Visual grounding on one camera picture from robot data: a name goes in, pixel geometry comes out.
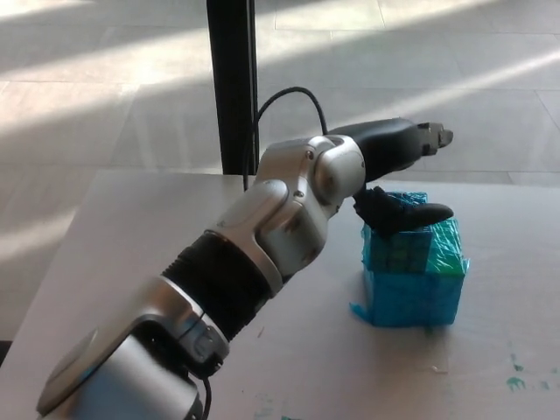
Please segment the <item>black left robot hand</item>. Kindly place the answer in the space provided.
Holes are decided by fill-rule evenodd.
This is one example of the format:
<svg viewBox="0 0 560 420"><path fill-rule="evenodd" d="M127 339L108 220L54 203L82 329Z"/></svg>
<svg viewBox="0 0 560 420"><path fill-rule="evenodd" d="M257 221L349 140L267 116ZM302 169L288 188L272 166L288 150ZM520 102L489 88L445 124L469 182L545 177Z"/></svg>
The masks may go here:
<svg viewBox="0 0 560 420"><path fill-rule="evenodd" d="M404 118L362 122L338 127L331 135L351 137L365 161L365 181L403 171L421 158L434 156L451 144L454 134L438 122L414 123ZM453 216L445 205L403 204L379 186L363 186L354 196L353 208L381 238L428 227Z"/></svg>

